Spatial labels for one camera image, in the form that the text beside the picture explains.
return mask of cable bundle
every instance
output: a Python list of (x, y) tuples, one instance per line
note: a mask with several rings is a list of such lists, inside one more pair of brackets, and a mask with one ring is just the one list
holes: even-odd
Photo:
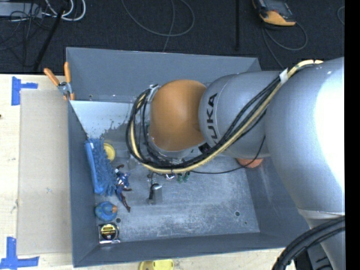
[[(150, 171), (161, 173), (161, 174), (179, 174), (186, 173), (192, 171), (193, 169), (204, 165), (209, 162), (215, 156), (223, 152), (230, 145), (236, 142), (238, 139), (243, 137), (248, 131), (251, 130), (252, 127), (256, 125), (256, 123), (264, 116), (266, 112), (266, 108), (270, 103), (273, 96), (277, 93), (283, 83), (292, 77), (299, 69), (304, 66), (314, 65), (321, 63), (321, 61), (314, 60), (306, 60), (298, 63), (289, 71), (286, 69), (283, 71), (276, 79), (274, 79), (269, 85), (267, 85), (262, 91), (260, 91), (253, 99), (251, 99), (237, 114), (234, 121), (223, 135), (223, 137), (219, 140), (219, 142), (210, 148), (205, 153), (192, 158), (190, 160), (183, 160), (180, 163), (171, 163), (170, 161), (164, 161), (163, 159), (159, 159), (161, 156), (160, 153), (154, 153), (155, 150), (149, 147), (147, 143), (147, 133), (145, 127), (145, 110), (146, 105), (149, 102), (149, 96), (152, 92), (152, 88), (148, 88), (143, 91), (135, 103), (133, 104), (132, 112), (130, 114), (129, 123), (126, 129), (126, 142), (127, 147), (130, 153), (143, 164), (144, 167), (149, 169)], [(242, 120), (245, 111), (249, 109), (251, 106), (254, 106), (253, 109), (245, 116)], [(141, 114), (141, 125), (142, 133), (145, 140), (145, 146), (147, 148), (147, 155), (142, 153), (140, 148), (141, 144), (141, 132), (139, 137), (136, 135), (136, 116), (137, 114)]]

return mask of dark floor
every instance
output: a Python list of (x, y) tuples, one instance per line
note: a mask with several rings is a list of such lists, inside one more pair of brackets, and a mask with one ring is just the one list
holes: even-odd
[[(46, 9), (45, 0), (11, 1), (33, 2)], [(49, 3), (58, 12), (65, 1)], [(71, 46), (257, 57), (263, 70), (291, 67), (303, 59), (344, 56), (345, 0), (287, 0), (297, 25), (277, 30), (264, 27), (251, 0), (238, 2), (238, 51), (236, 0), (85, 0), (85, 16), (79, 21), (61, 20), (41, 58), (56, 18), (17, 22), (2, 17), (0, 73), (42, 73), (48, 67), (63, 74), (65, 50)], [(81, 0), (74, 4), (79, 16)]]

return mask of gray metal tray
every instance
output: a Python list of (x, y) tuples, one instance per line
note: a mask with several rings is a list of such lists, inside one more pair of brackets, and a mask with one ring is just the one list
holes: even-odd
[[(211, 83), (234, 73), (260, 71), (256, 58), (67, 48), (76, 101), (68, 103), (73, 265), (75, 267), (191, 257), (285, 247), (308, 230), (284, 189), (270, 158), (255, 169), (220, 174), (191, 173), (186, 183), (162, 184), (162, 202), (149, 205), (149, 171), (131, 159), (124, 143), (128, 109), (150, 84), (175, 79)], [(116, 112), (118, 123), (111, 123)], [(130, 171), (131, 212), (116, 196), (94, 194), (84, 150), (87, 133), (106, 130), (117, 144), (114, 166)], [(205, 172), (238, 166), (217, 156)], [(120, 243), (100, 244), (94, 207), (118, 205)]]

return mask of yellow cable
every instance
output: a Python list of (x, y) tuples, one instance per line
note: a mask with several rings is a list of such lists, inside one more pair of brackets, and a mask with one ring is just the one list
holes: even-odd
[[(298, 63), (297, 65), (295, 65), (293, 68), (291, 68), (288, 72), (287, 72), (287, 76), (290, 78), (292, 77), (300, 68), (302, 68), (305, 65), (310, 65), (310, 64), (319, 64), (322, 63), (322, 61), (320, 60), (306, 60), (306, 61), (302, 61), (300, 63)], [(207, 162), (209, 162), (211, 159), (213, 159), (215, 156), (217, 156), (218, 154), (220, 154), (221, 152), (223, 152), (226, 148), (228, 148), (230, 145), (232, 145), (244, 132), (244, 130), (263, 112), (263, 110), (268, 106), (268, 104), (270, 103), (271, 99), (273, 98), (273, 96), (277, 93), (277, 91), (280, 89), (282, 84), (278, 84), (275, 89), (269, 94), (269, 96), (264, 100), (264, 102), (259, 106), (259, 108), (255, 111), (255, 113), (250, 117), (250, 119), (235, 133), (235, 135), (233, 135), (227, 142), (225, 142), (219, 149), (217, 149), (216, 151), (214, 151), (214, 153), (210, 154), (208, 157), (202, 159), (202, 161), (188, 166), (188, 167), (184, 167), (184, 168), (179, 168), (179, 169), (171, 169), (171, 168), (156, 168), (153, 166), (150, 166), (148, 164), (145, 163), (141, 163), (144, 167), (146, 167), (147, 169), (149, 169), (150, 171), (153, 172), (157, 172), (157, 173), (162, 173), (162, 174), (178, 174), (178, 173), (183, 173), (183, 172), (188, 172), (191, 171), (199, 166), (202, 166), (204, 164), (206, 164)], [(130, 124), (130, 140), (131, 140), (131, 145), (133, 148), (133, 151), (135, 153), (135, 155), (141, 159), (140, 153), (137, 150), (136, 147), (136, 142), (135, 142), (135, 136), (134, 136), (134, 122), (131, 121)]]

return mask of white cable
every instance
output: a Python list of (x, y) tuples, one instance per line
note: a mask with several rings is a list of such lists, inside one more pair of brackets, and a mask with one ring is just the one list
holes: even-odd
[[(51, 15), (51, 14), (48, 14), (48, 13), (43, 13), (44, 15), (47, 15), (47, 16), (52, 16), (52, 17), (56, 17), (57, 16), (57, 12), (51, 7), (50, 3), (48, 0), (45, 0), (46, 2), (46, 5), (50, 8), (50, 10), (55, 14), (55, 15)], [(71, 9), (67, 12), (67, 13), (64, 13), (63, 15), (61, 15), (61, 18), (65, 21), (79, 21), (81, 20), (84, 16), (85, 16), (85, 13), (86, 13), (86, 3), (85, 3), (85, 0), (81, 0), (82, 4), (83, 4), (83, 12), (81, 13), (81, 15), (79, 17), (76, 17), (76, 18), (67, 18), (66, 16), (69, 15), (73, 9), (74, 9), (74, 2), (73, 0), (70, 0), (71, 2)]]
[[(44, 12), (43, 12), (43, 15), (56, 17), (56, 16), (57, 16), (57, 12), (51, 7), (49, 0), (45, 0), (45, 2), (46, 2), (46, 5), (48, 6), (48, 8), (54, 13), (54, 15), (51, 15), (51, 14), (49, 14), (49, 13), (44, 13)], [(69, 15), (69, 14), (73, 11), (73, 9), (74, 9), (74, 2), (73, 2), (73, 0), (70, 0), (70, 2), (71, 2), (71, 8), (70, 8), (70, 10), (69, 10), (67, 13), (64, 13), (63, 16), (67, 16), (67, 15)]]

